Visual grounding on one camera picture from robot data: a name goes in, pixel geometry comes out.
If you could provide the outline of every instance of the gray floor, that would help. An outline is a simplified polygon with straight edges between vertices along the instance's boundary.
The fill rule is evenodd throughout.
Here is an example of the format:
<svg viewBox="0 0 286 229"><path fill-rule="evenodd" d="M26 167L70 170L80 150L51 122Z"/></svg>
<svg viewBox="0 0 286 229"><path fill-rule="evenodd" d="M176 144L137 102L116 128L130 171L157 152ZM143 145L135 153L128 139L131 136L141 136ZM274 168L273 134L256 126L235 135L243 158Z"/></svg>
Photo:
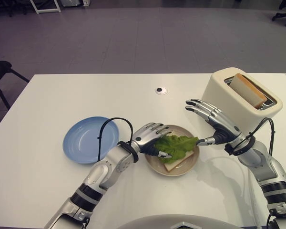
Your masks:
<svg viewBox="0 0 286 229"><path fill-rule="evenodd" d="M0 59L27 78L49 73L286 73L285 20L276 11L72 8L0 15ZM13 104L26 83L7 74ZM6 114L0 99L0 121Z"/></svg>

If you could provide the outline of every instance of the toast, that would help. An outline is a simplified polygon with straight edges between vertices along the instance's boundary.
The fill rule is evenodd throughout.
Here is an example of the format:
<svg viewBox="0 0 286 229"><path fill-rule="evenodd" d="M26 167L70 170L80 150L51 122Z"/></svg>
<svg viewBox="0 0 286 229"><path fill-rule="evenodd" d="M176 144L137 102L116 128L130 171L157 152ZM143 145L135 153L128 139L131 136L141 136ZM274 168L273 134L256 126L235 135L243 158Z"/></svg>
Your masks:
<svg viewBox="0 0 286 229"><path fill-rule="evenodd" d="M193 151L187 151L185 153L185 157L181 158L179 160L174 161L173 163L169 164L169 163L164 163L164 167L166 168L166 170L168 172L172 171L174 168L176 168L180 163L182 163L184 160L186 160L188 157L190 157L191 155L193 155L194 152Z"/></svg>
<svg viewBox="0 0 286 229"><path fill-rule="evenodd" d="M230 87L255 108L260 107L267 100L266 96L240 73L234 76Z"/></svg>

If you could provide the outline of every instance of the table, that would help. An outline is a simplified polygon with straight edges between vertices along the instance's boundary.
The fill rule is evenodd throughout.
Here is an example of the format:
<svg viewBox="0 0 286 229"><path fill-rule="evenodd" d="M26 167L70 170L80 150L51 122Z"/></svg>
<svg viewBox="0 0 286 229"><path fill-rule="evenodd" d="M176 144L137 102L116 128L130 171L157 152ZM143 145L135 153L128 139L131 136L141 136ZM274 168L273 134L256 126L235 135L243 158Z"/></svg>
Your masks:
<svg viewBox="0 0 286 229"><path fill-rule="evenodd" d="M35 75L0 123L0 226L42 228L71 196L90 165L70 161L62 141L68 129L90 116L124 117L135 129L148 122L186 128L198 137L212 129L184 109L201 98L211 74L61 74ZM254 78L284 103L273 118L274 157L286 171L286 75L255 73ZM165 87L166 95L155 89ZM121 140L129 129L117 122ZM256 138L269 145L270 127ZM258 216L266 224L266 200L254 183ZM95 208L88 228L117 228L156 214L191 214L252 226L247 169L223 146L200 147L188 174L164 177L151 170L144 155L121 174Z"/></svg>

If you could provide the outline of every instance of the chair leg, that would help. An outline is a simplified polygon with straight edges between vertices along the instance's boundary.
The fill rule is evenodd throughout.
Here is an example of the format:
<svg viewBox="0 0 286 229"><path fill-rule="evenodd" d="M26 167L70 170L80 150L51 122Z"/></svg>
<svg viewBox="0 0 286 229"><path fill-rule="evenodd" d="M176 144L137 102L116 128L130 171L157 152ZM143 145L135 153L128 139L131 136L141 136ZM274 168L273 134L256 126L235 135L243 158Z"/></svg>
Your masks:
<svg viewBox="0 0 286 229"><path fill-rule="evenodd" d="M10 69L10 72L13 73L14 75L18 76L19 78L21 78L22 80L24 80L25 82L29 82L29 80L27 78L25 78L24 76L20 75L18 72L16 72L13 69Z"/></svg>
<svg viewBox="0 0 286 229"><path fill-rule="evenodd" d="M6 100L2 90L0 89L0 97L4 103L4 105L6 106L6 108L9 110L10 109L10 105L9 105L9 102Z"/></svg>

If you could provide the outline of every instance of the robotic arm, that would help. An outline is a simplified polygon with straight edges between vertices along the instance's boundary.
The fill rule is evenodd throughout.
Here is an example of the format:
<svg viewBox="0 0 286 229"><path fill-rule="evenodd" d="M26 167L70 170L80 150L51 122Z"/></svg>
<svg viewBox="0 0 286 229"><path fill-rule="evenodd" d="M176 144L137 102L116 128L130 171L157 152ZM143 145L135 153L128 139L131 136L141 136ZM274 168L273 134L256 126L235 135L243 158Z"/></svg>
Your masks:
<svg viewBox="0 0 286 229"><path fill-rule="evenodd" d="M286 173L278 161L268 152L265 145L246 137L238 127L217 107L201 100L186 101L188 111L201 116L214 129L212 137L201 139L198 146L226 144L225 151L238 157L238 160L254 174L265 198L268 210L276 219L275 228L286 229ZM129 144L120 144L111 149L107 156L95 163L75 193L68 198L55 213L44 229L85 229L94 208L106 191L115 184L119 175L132 163L138 152L170 158L171 155L156 150L153 145L170 132L161 123L149 123L139 129Z"/></svg>
<svg viewBox="0 0 286 229"><path fill-rule="evenodd" d="M138 152L152 156L170 158L153 144L170 132L161 123L149 123L134 133L131 146L124 143L111 149L106 157L95 163L83 183L55 213L44 229L85 229L93 209L106 191L116 183L120 174L134 161Z"/></svg>
<svg viewBox="0 0 286 229"><path fill-rule="evenodd" d="M266 146L246 138L223 112L212 104L193 99L186 101L186 110L201 116L214 129L212 137L201 139L197 145L225 145L225 151L238 157L238 160L254 174L265 198L271 216L275 216L274 225L286 228L286 173L281 164L268 152Z"/></svg>

